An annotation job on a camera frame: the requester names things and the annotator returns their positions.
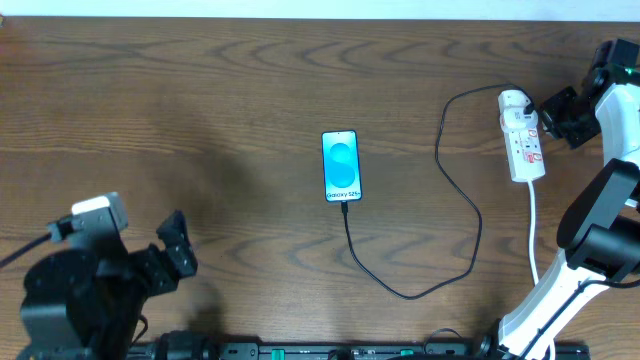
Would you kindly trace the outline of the blue Galaxy smartphone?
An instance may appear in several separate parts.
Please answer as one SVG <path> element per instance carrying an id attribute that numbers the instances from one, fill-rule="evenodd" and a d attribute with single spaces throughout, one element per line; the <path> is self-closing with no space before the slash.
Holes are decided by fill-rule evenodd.
<path id="1" fill-rule="evenodd" d="M 321 135 L 324 189 L 327 202 L 362 199 L 358 139 L 355 130 L 324 132 Z"/>

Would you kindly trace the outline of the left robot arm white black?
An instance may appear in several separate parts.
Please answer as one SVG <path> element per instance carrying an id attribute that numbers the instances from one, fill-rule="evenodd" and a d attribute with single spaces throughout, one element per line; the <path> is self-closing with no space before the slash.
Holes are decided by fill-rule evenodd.
<path id="1" fill-rule="evenodd" d="M 186 220 L 173 212 L 157 228 L 165 247 L 127 251 L 111 210 L 69 215 L 53 224 L 68 249 L 32 266 L 20 317 L 30 343 L 22 359 L 123 359 L 144 303 L 196 274 Z"/>

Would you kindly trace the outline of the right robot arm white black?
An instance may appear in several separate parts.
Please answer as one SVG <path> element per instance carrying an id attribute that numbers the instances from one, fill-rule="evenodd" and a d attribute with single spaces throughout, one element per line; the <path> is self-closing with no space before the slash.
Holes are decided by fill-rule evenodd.
<path id="1" fill-rule="evenodd" d="M 542 359 L 554 337 L 592 298 L 625 288 L 639 271 L 639 224 L 621 216 L 639 206 L 639 46 L 616 39 L 595 51 L 582 90 L 566 87 L 534 108 L 527 94 L 499 96 L 500 126 L 514 181 L 538 178 L 540 132 L 573 149 L 602 137 L 604 166 L 563 215 L 558 251 L 525 300 L 477 351 L 489 359 Z"/>

